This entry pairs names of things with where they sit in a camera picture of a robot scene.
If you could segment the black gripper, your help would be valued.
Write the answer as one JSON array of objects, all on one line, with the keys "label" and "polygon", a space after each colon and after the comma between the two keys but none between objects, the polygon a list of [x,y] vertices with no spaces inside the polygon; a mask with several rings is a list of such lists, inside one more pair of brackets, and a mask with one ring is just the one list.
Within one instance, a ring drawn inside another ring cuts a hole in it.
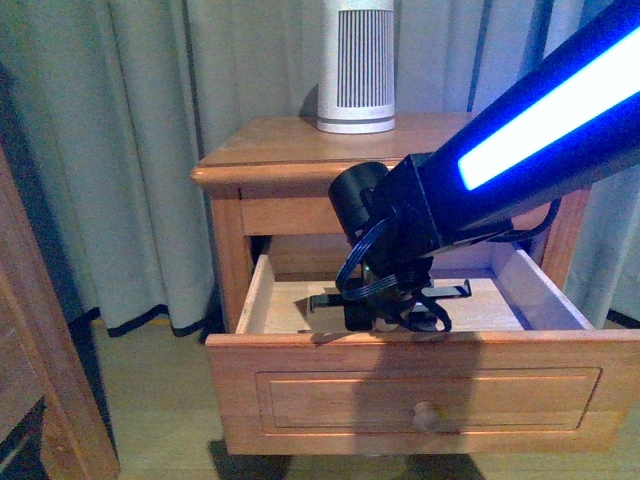
[{"label": "black gripper", "polygon": [[385,282],[374,290],[381,280],[362,263],[360,276],[346,280],[336,294],[310,296],[309,311],[340,307],[345,327],[352,332],[389,332],[398,327],[413,332],[449,332],[452,320],[438,302],[471,297],[471,285],[465,281],[452,287],[435,286],[430,275],[432,264],[431,259],[420,259],[401,273],[397,284]]}]

